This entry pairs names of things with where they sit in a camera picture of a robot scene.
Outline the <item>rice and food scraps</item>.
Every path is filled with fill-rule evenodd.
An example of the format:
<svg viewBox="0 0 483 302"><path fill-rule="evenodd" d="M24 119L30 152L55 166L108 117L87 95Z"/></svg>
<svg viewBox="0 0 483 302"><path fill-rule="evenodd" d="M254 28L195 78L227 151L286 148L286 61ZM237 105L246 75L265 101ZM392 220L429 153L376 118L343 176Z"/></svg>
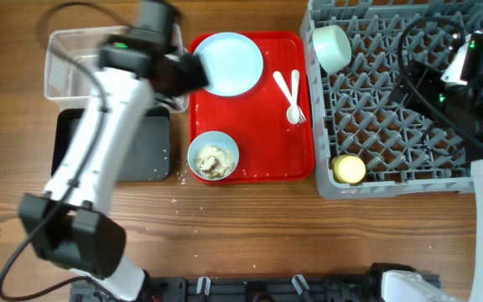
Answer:
<svg viewBox="0 0 483 302"><path fill-rule="evenodd" d="M195 165L201 176L216 180L232 172L235 160L228 148L208 144L197 152Z"/></svg>

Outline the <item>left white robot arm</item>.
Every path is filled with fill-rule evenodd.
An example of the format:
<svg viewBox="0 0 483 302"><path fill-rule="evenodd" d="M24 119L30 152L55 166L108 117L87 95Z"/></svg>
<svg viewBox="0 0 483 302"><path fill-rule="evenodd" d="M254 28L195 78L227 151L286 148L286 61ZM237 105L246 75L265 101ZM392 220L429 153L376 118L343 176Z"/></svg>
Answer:
<svg viewBox="0 0 483 302"><path fill-rule="evenodd" d="M151 107L208 83L200 58L172 44L178 19L173 5L143 1L137 22L99 45L98 69L88 73L94 92L70 146L43 193L25 195L18 211L25 246L115 301L153 297L108 215L127 151Z"/></svg>

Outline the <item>yellow plastic cup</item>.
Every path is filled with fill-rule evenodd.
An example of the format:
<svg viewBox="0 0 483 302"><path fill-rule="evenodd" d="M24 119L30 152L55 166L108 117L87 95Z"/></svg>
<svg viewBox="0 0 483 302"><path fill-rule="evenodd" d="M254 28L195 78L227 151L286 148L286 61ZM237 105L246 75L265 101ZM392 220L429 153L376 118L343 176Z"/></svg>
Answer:
<svg viewBox="0 0 483 302"><path fill-rule="evenodd" d="M339 155L330 162L330 168L336 182L345 184L357 184L366 175L366 165L357 156Z"/></svg>

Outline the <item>green bowl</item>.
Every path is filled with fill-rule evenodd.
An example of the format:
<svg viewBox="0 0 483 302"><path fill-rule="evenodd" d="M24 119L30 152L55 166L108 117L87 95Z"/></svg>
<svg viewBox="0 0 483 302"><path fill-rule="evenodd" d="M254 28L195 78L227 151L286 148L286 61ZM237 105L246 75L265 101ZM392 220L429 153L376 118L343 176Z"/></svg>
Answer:
<svg viewBox="0 0 483 302"><path fill-rule="evenodd" d="M341 27L329 25L317 28L312 38L316 57L328 74L335 74L350 64L351 45Z"/></svg>

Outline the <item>light blue rice bowl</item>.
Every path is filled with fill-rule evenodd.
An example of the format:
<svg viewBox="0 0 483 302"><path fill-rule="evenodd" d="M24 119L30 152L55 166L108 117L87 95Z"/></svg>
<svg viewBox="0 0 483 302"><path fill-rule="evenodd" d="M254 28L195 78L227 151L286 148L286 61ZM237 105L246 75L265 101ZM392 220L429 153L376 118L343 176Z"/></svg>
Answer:
<svg viewBox="0 0 483 302"><path fill-rule="evenodd" d="M187 161L200 179L219 181L231 175L240 159L236 142L227 134L209 131L192 140Z"/></svg>

